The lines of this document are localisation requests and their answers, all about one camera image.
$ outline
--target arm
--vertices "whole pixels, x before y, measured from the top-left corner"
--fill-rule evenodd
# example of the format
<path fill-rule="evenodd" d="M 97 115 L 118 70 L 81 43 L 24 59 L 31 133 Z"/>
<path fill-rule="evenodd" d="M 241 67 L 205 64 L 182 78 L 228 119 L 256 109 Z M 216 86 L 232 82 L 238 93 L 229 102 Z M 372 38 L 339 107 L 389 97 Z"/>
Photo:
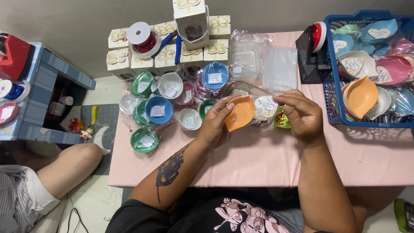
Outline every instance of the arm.
<path fill-rule="evenodd" d="M 234 104 L 225 104 L 235 96 L 218 101 L 206 114 L 197 137 L 145 177 L 129 199 L 139 200 L 159 210 L 169 210 L 208 159 L 208 154 L 226 140 L 224 120 Z"/>
<path fill-rule="evenodd" d="M 274 100 L 294 107 L 285 107 L 284 112 L 292 124 L 293 135 L 303 142 L 298 191 L 304 232 L 356 232 L 351 202 L 323 135 L 321 108 L 298 90 Z"/>

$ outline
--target fingernail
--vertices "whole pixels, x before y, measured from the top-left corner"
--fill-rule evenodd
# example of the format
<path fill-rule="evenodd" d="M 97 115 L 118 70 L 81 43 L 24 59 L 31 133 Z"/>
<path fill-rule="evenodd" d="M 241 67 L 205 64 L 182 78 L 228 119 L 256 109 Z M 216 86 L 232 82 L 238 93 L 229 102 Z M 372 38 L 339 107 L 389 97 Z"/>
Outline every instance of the fingernail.
<path fill-rule="evenodd" d="M 229 105 L 227 105 L 227 108 L 229 110 L 232 110 L 234 108 L 234 103 L 230 103 Z"/>
<path fill-rule="evenodd" d="M 293 111 L 293 108 L 292 108 L 291 106 L 287 106 L 287 107 L 284 107 L 284 108 L 283 108 L 283 111 L 284 111 L 286 114 L 291 114 L 291 113 L 292 113 L 292 111 Z"/>

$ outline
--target wall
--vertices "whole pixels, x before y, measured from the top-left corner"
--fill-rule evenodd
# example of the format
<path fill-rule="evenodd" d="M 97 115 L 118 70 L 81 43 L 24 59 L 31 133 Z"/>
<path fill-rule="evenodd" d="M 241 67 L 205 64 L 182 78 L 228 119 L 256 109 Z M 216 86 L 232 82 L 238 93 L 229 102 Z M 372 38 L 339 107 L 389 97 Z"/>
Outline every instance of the wall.
<path fill-rule="evenodd" d="M 303 30 L 330 14 L 389 9 L 414 15 L 413 0 L 206 0 L 210 15 L 231 15 L 232 29 Z M 137 20 L 173 20 L 171 0 L 0 0 L 0 31 L 40 41 L 93 78 L 108 76 L 111 29 Z"/>

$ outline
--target blue plastic basket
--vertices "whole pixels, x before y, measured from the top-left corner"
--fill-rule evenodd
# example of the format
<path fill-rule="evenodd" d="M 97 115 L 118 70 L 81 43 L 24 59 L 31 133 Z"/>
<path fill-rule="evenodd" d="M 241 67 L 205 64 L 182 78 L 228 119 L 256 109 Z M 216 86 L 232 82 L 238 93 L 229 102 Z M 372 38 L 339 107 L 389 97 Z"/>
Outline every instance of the blue plastic basket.
<path fill-rule="evenodd" d="M 364 28 L 370 23 L 381 20 L 397 19 L 401 22 L 398 33 L 405 39 L 414 41 L 414 17 L 404 15 L 391 15 L 389 10 L 359 10 L 353 15 L 328 15 L 324 23 L 328 32 L 336 30 L 347 24 L 357 24 Z M 328 57 L 335 61 L 335 52 L 332 43 L 332 35 L 327 34 Z M 323 90 L 325 95 L 326 110 L 330 124 L 346 124 L 350 126 L 375 127 L 375 128 L 414 128 L 414 117 L 396 117 L 391 114 L 382 115 L 375 120 L 361 119 L 360 121 L 349 121 L 345 116 L 344 102 L 341 94 L 341 87 L 349 83 L 348 80 L 342 79 L 338 73 L 336 62 L 332 62 L 332 73 L 323 80 Z"/>

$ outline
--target gift box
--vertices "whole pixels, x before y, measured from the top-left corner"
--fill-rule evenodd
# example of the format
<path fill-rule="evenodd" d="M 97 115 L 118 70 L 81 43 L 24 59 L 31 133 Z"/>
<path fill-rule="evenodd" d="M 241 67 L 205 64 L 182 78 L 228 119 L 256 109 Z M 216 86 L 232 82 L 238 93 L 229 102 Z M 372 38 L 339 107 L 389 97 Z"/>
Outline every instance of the gift box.
<path fill-rule="evenodd" d="M 129 48 L 109 51 L 106 55 L 108 71 L 122 80 L 134 78 L 136 72 L 131 69 L 131 58 Z"/>
<path fill-rule="evenodd" d="M 204 0 L 173 0 L 174 19 L 188 50 L 209 45 Z"/>
<path fill-rule="evenodd" d="M 161 36 L 161 39 L 164 40 L 170 33 L 177 29 L 177 24 L 175 21 L 171 21 L 162 24 L 156 24 L 153 26 L 153 28 L 158 31 L 158 33 Z M 177 36 L 174 37 L 168 44 L 176 44 L 176 41 Z"/>
<path fill-rule="evenodd" d="M 108 37 L 109 49 L 122 49 L 128 47 L 127 41 L 128 28 L 114 29 Z"/>
<path fill-rule="evenodd" d="M 160 75 L 175 72 L 176 45 L 170 44 L 165 46 L 154 58 L 155 69 Z"/>
<path fill-rule="evenodd" d="M 227 65 L 229 59 L 229 40 L 210 40 L 210 45 L 204 48 L 204 65 L 218 61 Z"/>
<path fill-rule="evenodd" d="M 149 71 L 159 76 L 158 71 L 155 69 L 154 59 L 153 58 L 138 58 L 135 54 L 132 54 L 131 58 L 131 69 L 137 74 L 144 71 Z"/>
<path fill-rule="evenodd" d="M 208 17 L 208 34 L 211 40 L 230 39 L 230 15 Z"/>
<path fill-rule="evenodd" d="M 186 76 L 195 77 L 196 72 L 204 67 L 203 58 L 203 49 L 188 50 L 184 42 L 181 43 L 180 63 Z"/>

